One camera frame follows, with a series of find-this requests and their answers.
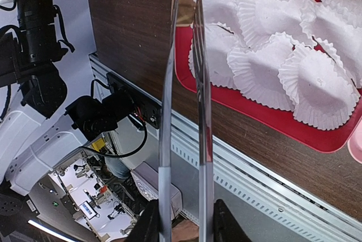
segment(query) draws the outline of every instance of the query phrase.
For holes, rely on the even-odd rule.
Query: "brown wooden surface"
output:
[[[158,99],[169,48],[171,0],[89,0],[100,61]],[[195,94],[174,80],[173,108],[197,121]],[[286,179],[362,221],[362,165],[344,147],[321,154],[217,103],[213,132]]]

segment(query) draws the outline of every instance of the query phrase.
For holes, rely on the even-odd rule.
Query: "white wall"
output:
[[[67,105],[78,97],[90,93],[90,84],[93,79],[88,54],[96,51],[94,43],[91,16],[88,0],[54,0],[54,4],[61,8],[66,28],[66,35],[70,43],[75,47],[75,52],[68,52],[61,61],[55,63],[59,69],[61,78],[66,82],[68,95],[63,105],[45,123],[35,130],[25,142],[22,149],[33,143],[42,133],[46,132],[64,114]],[[0,27],[8,24],[18,25],[17,12],[0,10]],[[57,26],[57,36],[60,39],[60,30]],[[13,85],[14,92],[18,85]],[[6,87],[0,89],[0,112],[6,99]]]

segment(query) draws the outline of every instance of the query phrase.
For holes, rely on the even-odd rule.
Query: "black bracket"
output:
[[[135,105],[140,108],[143,120],[156,129],[160,128],[161,105],[159,103],[155,102],[111,72],[107,74],[107,79],[112,93],[119,90],[127,92],[133,99]]]
[[[22,196],[10,189],[10,182],[0,184],[0,234],[8,236],[19,226],[25,226],[30,219],[35,219],[39,211],[29,195]]]

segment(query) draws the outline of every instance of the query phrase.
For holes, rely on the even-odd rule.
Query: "black cable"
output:
[[[137,128],[139,131],[143,131],[143,126],[139,123],[141,121],[136,121],[133,118],[130,117],[130,115],[127,116],[128,120]]]
[[[105,89],[110,90],[110,87],[107,86],[105,83],[103,83],[102,81],[98,80],[98,79],[93,79],[91,84],[90,84],[90,96],[93,98],[94,96],[94,83],[97,82],[99,83],[99,85],[101,85],[102,87],[104,87]]]
[[[2,110],[2,113],[0,115],[0,123],[4,120],[7,110],[9,109],[10,99],[11,99],[11,85],[8,85],[4,109]]]
[[[7,26],[4,26],[2,28],[0,28],[0,39],[5,35],[5,33],[7,31],[9,31],[10,29],[13,29],[15,31],[15,34],[16,36],[18,37],[18,41],[19,41],[19,44],[21,46],[21,49],[23,50],[24,49],[24,41],[23,41],[23,34],[21,33],[21,30],[19,27],[15,26],[15,25],[7,25]]]
[[[75,51],[75,48],[74,46],[72,45],[72,43],[70,43],[67,39],[67,36],[66,36],[66,30],[65,30],[65,27],[64,27],[64,21],[63,21],[63,16],[62,16],[62,13],[61,13],[61,9],[59,6],[57,5],[54,5],[54,10],[55,10],[55,13],[58,14],[58,17],[59,17],[59,27],[61,28],[61,34],[62,34],[62,37],[63,39],[62,40],[59,40],[60,42],[64,43],[65,45],[68,46],[68,48],[70,49],[70,51],[73,53]]]
[[[96,151],[96,150],[93,150],[93,149],[91,149],[91,148],[89,148],[89,147],[86,147],[86,146],[80,146],[79,149],[88,150],[88,151],[90,151],[90,152],[92,152],[92,153],[95,153],[96,155],[100,155],[100,156],[108,157],[108,158],[124,158],[124,157],[129,157],[129,156],[134,155],[134,154],[136,154],[137,152],[139,152],[139,151],[143,148],[143,146],[146,144],[146,141],[147,141],[147,128],[146,128],[146,123],[142,122],[142,125],[143,125],[144,132],[145,132],[143,141],[142,141],[141,145],[140,145],[137,149],[135,149],[134,151],[132,151],[132,152],[129,152],[129,153],[126,153],[126,154],[121,154],[121,155],[111,155],[111,154],[102,154],[102,153],[100,153],[100,152],[98,152],[98,151]]]
[[[115,205],[116,203],[118,203],[117,205],[120,205],[120,202],[119,202],[119,201],[113,202],[113,211],[112,211],[112,213],[115,211],[115,207],[117,206],[117,205]]]
[[[12,7],[0,6],[0,9],[4,11],[12,11],[16,8],[16,0],[13,0]]]

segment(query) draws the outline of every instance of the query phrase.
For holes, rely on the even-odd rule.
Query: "black camera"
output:
[[[69,49],[71,52],[75,49],[66,38],[60,8],[53,5],[53,0],[14,0],[12,8],[0,6],[6,11],[15,7],[19,26],[0,28],[0,87],[21,84],[21,104],[28,104],[49,118],[67,95],[65,82],[53,62],[60,61]],[[63,38],[59,41],[55,33],[56,17]]]

